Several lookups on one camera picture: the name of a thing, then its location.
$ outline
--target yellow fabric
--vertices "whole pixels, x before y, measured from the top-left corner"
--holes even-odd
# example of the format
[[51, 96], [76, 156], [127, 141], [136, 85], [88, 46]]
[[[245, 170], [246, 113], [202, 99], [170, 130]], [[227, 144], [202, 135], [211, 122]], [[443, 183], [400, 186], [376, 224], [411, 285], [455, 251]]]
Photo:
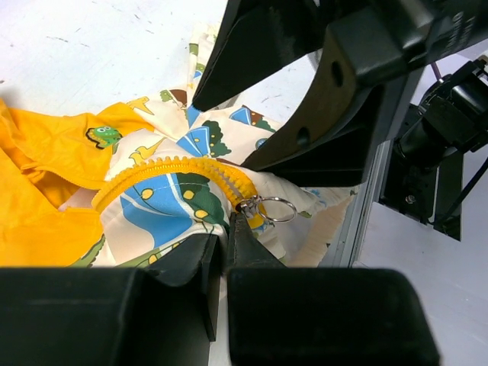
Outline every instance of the yellow fabric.
[[122, 103], [96, 116], [51, 117], [9, 110], [0, 99], [0, 266], [71, 265], [100, 239], [94, 210], [58, 211], [79, 188], [104, 183], [113, 146], [88, 137], [99, 127], [121, 136], [154, 130]]

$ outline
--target zipper teeth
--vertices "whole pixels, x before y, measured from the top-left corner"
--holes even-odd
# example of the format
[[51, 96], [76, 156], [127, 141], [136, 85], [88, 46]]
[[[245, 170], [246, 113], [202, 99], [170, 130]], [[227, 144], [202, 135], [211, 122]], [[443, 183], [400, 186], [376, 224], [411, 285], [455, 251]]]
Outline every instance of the zipper teeth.
[[246, 174], [230, 165], [208, 158], [182, 159], [167, 157], [142, 162], [120, 172], [95, 195], [93, 207], [101, 213], [113, 200], [131, 186], [157, 175], [172, 173], [194, 173], [203, 175], [218, 185], [235, 208], [243, 199], [248, 199], [258, 192]]

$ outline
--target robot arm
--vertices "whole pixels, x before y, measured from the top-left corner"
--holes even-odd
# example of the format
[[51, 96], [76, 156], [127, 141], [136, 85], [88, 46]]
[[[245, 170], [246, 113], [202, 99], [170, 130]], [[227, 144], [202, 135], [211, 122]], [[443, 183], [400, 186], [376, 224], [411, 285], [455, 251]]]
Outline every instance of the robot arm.
[[231, 1], [194, 106], [321, 49], [301, 105], [243, 166], [300, 186], [356, 185], [377, 145], [397, 137], [423, 67], [487, 38], [487, 18], [485, 0]]

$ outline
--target cloth garment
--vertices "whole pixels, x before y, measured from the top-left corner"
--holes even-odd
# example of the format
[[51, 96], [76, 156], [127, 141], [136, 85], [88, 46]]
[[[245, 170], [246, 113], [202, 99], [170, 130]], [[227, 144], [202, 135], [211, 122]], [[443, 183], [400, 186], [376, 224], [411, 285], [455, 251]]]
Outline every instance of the cloth garment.
[[0, 101], [0, 265], [71, 265], [85, 254], [101, 238], [99, 214], [59, 208], [80, 188], [101, 188], [111, 145], [141, 128], [153, 130], [123, 103], [51, 117]]
[[[144, 266], [185, 250], [194, 233], [225, 242], [236, 203], [251, 195], [283, 198], [312, 217], [355, 193], [300, 189], [239, 167], [281, 125], [246, 106], [201, 113], [191, 105], [217, 31], [196, 26], [186, 85], [97, 116], [50, 117], [0, 104], [0, 265]], [[284, 205], [262, 210], [289, 213]], [[249, 224], [285, 256], [279, 227], [258, 215]]]

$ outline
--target green dinosaur print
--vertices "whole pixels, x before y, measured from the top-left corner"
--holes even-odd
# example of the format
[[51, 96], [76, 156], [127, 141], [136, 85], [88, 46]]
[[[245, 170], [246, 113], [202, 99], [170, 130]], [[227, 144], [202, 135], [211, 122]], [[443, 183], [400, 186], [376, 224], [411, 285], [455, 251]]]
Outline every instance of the green dinosaur print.
[[310, 219], [312, 217], [312, 215], [306, 211], [300, 212], [299, 215], [302, 217], [306, 217], [307, 219]]
[[161, 97], [162, 101], [174, 101], [173, 96], [169, 93], [168, 90], [162, 90], [159, 93], [159, 96]]
[[197, 63], [197, 71], [205, 71], [205, 65], [203, 63]]
[[211, 225], [221, 225], [229, 231], [229, 224], [224, 220], [225, 213], [219, 198], [210, 192], [210, 179], [194, 173], [177, 173], [176, 178], [181, 188], [181, 195], [194, 211], [199, 220]]
[[98, 240], [84, 256], [74, 262], [71, 267], [90, 268], [91, 266], [93, 266], [93, 262], [97, 258], [98, 253], [100, 253], [101, 249], [104, 247], [104, 244], [105, 235], [102, 235], [100, 240]]
[[190, 54], [198, 56], [198, 44], [190, 43]]
[[219, 123], [215, 120], [206, 120], [202, 126], [208, 127], [210, 131], [210, 140], [209, 140], [209, 147], [210, 147], [210, 155], [213, 158], [218, 156], [224, 156], [230, 154], [232, 152], [231, 149], [228, 149], [225, 143], [222, 143], [223, 133], [219, 127]]
[[89, 128], [85, 135], [90, 141], [96, 143], [97, 149], [105, 149], [122, 138], [119, 131], [110, 126]]
[[129, 260], [128, 262], [122, 263], [117, 267], [135, 267], [135, 268], [145, 268], [158, 259], [162, 257], [162, 250], [161, 248], [156, 248], [151, 250], [150, 252], [144, 253], [139, 257]]
[[256, 127], [259, 127], [259, 128], [262, 128], [263, 130], [267, 130], [269, 132], [276, 132], [276, 130], [274, 130], [273, 128], [271, 128], [271, 126], [269, 125], [269, 123], [266, 121], [266, 120], [259, 120], [258, 122], [256, 122], [255, 124]]

